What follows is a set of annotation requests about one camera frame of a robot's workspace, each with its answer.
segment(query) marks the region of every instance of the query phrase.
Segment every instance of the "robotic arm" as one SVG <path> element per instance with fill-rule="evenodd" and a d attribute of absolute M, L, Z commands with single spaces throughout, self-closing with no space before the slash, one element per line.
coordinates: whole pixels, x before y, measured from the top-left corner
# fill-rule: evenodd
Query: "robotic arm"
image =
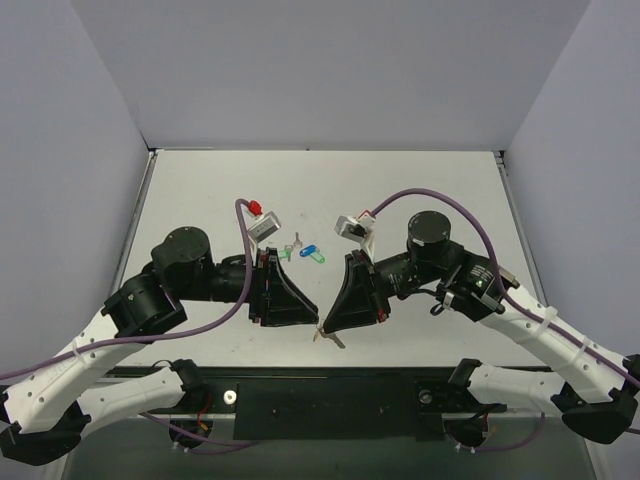
<path fill-rule="evenodd" d="M 480 403 L 561 415 L 570 429 L 598 443 L 613 442 L 631 425 L 638 388 L 588 355 L 587 349 L 597 351 L 635 379 L 640 379 L 638 356 L 625 358 L 593 343 L 501 269 L 511 298 L 544 322 L 535 323 L 515 309 L 500 293 L 489 259 L 450 240 L 451 223 L 441 213 L 414 215 L 409 220 L 406 251 L 378 262 L 371 256 L 372 225 L 368 212 L 357 219 L 338 220 L 336 232 L 357 241 L 362 249 L 345 257 L 345 279 L 323 323 L 323 333 L 383 322 L 391 311 L 389 298 L 404 300 L 419 291 L 430 293 L 438 301 L 433 315 L 444 309 L 460 312 L 511 338 L 552 370 L 528 372 L 464 359 L 450 384 L 466 389 Z M 439 282 L 435 291 L 421 289 L 435 281 Z M 574 345 L 558 330 L 583 339 L 582 344 Z"/>
<path fill-rule="evenodd" d="M 277 228 L 256 222 L 256 243 Z M 49 463 L 71 451 L 95 430 L 130 415 L 177 407 L 201 410 L 208 386 L 191 360 L 117 385 L 89 389 L 129 355 L 152 341 L 78 350 L 116 338 L 163 334 L 186 319 L 181 300 L 236 302 L 245 282 L 245 255 L 215 264 L 206 234 L 195 227 L 171 232 L 151 252 L 152 262 L 109 297 L 104 308 L 60 354 L 71 358 L 34 372 L 0 395 L 0 433 L 7 458 L 31 465 Z M 316 324 L 318 308 L 289 280 L 276 249 L 258 250 L 252 267 L 249 318 L 260 326 Z"/>

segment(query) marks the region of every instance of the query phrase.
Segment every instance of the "screw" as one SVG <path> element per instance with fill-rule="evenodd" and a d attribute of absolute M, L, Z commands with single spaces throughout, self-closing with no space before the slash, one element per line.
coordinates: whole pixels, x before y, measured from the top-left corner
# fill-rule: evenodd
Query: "screw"
<path fill-rule="evenodd" d="M 429 390 L 420 390 L 418 399 L 420 400 L 420 403 L 428 405 L 433 400 L 433 396 L 431 395 L 431 392 Z"/>

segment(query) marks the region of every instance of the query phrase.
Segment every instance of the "gray wall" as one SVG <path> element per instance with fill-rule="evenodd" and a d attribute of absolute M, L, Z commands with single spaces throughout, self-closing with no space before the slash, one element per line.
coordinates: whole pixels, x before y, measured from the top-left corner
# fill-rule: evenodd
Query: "gray wall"
<path fill-rule="evenodd" d="M 599 343 L 640 353 L 640 2 L 594 0 L 506 157 L 551 303 Z M 640 439 L 610 447 L 640 476 Z"/>
<path fill-rule="evenodd" d="M 100 307 L 146 164 L 68 0 L 0 15 L 0 371 L 44 360 Z M 32 469 L 0 459 L 0 478 Z"/>
<path fill-rule="evenodd" d="M 588 0 L 73 0 L 153 147 L 504 149 Z"/>

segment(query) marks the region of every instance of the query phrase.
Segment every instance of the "red connector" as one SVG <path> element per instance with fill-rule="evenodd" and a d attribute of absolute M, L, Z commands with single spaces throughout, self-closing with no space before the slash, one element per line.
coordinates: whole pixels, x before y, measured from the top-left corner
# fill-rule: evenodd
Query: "red connector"
<path fill-rule="evenodd" d="M 251 200 L 249 202 L 249 212 L 255 217 L 262 215 L 262 205 L 260 205 L 255 200 Z"/>

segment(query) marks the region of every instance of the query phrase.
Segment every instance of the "table top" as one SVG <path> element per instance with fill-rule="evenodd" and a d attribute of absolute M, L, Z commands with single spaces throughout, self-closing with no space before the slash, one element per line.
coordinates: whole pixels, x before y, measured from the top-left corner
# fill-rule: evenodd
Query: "table top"
<path fill-rule="evenodd" d="M 498 260 L 533 292 L 525 255 L 495 158 L 491 152 L 340 151 L 164 151 L 158 153 L 124 278 L 140 272 L 151 249 L 173 229 L 196 226 L 211 242 L 214 261 L 242 253 L 234 201 L 261 202 L 282 228 L 261 244 L 283 249 L 295 232 L 317 245 L 319 264 L 294 252 L 283 267 L 291 280 L 329 312 L 344 277 L 344 255 L 357 244 L 333 230 L 339 215 L 373 209 L 389 195 L 410 187 L 440 191 L 475 215 L 494 243 Z M 376 259 L 405 249 L 407 222 L 423 210 L 438 210 L 452 223 L 452 239 L 486 254 L 477 233 L 449 206 L 413 196 L 387 207 L 376 222 Z M 499 333 L 455 312 L 432 317 L 434 301 L 418 295 L 391 300 L 383 324 L 338 332 L 346 345 L 313 342 L 315 327 L 261 328 L 248 319 L 248 306 L 223 326 L 202 335 L 156 342 L 120 365 L 147 366 L 159 359 L 191 358 L 220 367 L 426 367 L 455 366 L 477 358 L 501 366 L 541 362 Z M 219 318 L 230 304 L 183 302 L 189 320 L 174 331 Z"/>

